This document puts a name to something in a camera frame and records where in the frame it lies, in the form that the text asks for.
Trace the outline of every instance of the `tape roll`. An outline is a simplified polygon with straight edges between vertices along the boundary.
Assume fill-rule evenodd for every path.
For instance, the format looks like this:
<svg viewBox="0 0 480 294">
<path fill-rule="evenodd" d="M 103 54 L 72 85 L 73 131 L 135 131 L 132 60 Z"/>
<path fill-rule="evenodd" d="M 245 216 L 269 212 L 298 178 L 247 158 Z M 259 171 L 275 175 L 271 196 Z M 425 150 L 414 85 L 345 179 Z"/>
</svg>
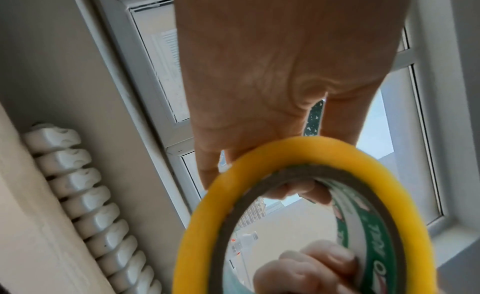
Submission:
<svg viewBox="0 0 480 294">
<path fill-rule="evenodd" d="M 360 260 L 362 293 L 436 293 L 432 246 L 410 196 L 375 159 L 324 137 L 265 144 L 213 182 L 181 242 L 173 293 L 230 294 L 223 263 L 239 217 L 269 189 L 302 178 L 330 188 L 339 243 Z"/>
</svg>

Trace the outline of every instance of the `yellow tape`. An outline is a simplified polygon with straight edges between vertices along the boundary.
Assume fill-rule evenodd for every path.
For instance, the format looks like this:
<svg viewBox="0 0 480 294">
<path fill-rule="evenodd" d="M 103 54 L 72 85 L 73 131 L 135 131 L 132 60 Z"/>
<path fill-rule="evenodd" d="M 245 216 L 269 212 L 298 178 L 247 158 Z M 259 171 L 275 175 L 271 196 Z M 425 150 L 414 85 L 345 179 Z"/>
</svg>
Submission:
<svg viewBox="0 0 480 294">
<path fill-rule="evenodd" d="M 299 164 L 328 165 L 347 171 L 367 184 L 396 223 L 406 257 L 407 294 L 437 292 L 427 228 L 395 177 L 375 159 L 347 143 L 325 137 L 294 137 L 249 152 L 213 182 L 183 236 L 173 294 L 207 294 L 213 248 L 222 222 L 236 201 L 262 178 Z"/>
</svg>

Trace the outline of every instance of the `white radiator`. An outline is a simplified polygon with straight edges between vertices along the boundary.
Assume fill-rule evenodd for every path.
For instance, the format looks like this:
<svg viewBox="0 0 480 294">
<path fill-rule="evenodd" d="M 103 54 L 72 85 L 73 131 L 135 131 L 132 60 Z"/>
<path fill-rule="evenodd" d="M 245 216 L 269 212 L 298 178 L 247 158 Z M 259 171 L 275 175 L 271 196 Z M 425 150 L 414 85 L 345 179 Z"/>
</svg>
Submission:
<svg viewBox="0 0 480 294">
<path fill-rule="evenodd" d="M 129 225 L 119 219 L 119 207 L 109 202 L 110 190 L 99 185 L 95 168 L 84 168 L 92 158 L 79 148 L 80 136 L 72 129 L 51 124 L 36 125 L 23 140 L 52 192 L 72 220 L 79 236 L 116 293 L 161 294 L 137 239 L 128 235 Z"/>
</svg>

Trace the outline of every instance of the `building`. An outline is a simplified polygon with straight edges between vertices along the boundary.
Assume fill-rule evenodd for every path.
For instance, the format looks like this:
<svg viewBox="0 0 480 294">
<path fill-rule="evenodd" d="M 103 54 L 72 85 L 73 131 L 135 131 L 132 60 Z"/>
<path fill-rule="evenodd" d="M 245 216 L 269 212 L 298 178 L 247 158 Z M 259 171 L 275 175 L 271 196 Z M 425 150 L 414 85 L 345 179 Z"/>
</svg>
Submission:
<svg viewBox="0 0 480 294">
<path fill-rule="evenodd" d="M 266 216 L 265 203 L 263 198 L 257 198 L 254 203 L 245 211 L 240 220 L 238 220 L 237 228 L 240 229 L 254 223 Z"/>
<path fill-rule="evenodd" d="M 284 204 L 281 201 L 277 201 L 273 204 L 270 204 L 265 208 L 265 215 L 270 215 L 271 213 L 284 208 Z"/>
</svg>

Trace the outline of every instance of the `white window frame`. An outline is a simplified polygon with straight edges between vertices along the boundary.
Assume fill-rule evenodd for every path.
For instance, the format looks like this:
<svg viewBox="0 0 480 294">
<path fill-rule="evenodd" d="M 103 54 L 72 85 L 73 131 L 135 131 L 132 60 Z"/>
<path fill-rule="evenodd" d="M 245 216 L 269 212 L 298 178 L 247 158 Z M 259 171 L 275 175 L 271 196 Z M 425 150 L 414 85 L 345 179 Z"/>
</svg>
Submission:
<svg viewBox="0 0 480 294">
<path fill-rule="evenodd" d="M 131 9 L 167 0 L 95 0 L 120 52 L 123 67 L 150 116 L 190 208 L 200 201 L 181 156 L 193 150 L 189 121 L 174 124 L 148 55 L 136 30 Z M 442 217 L 428 229 L 441 266 L 480 238 L 480 175 L 463 81 L 450 0 L 413 0 L 406 21 L 410 49 L 397 54 L 392 71 L 412 65 L 422 130 L 435 172 Z"/>
</svg>

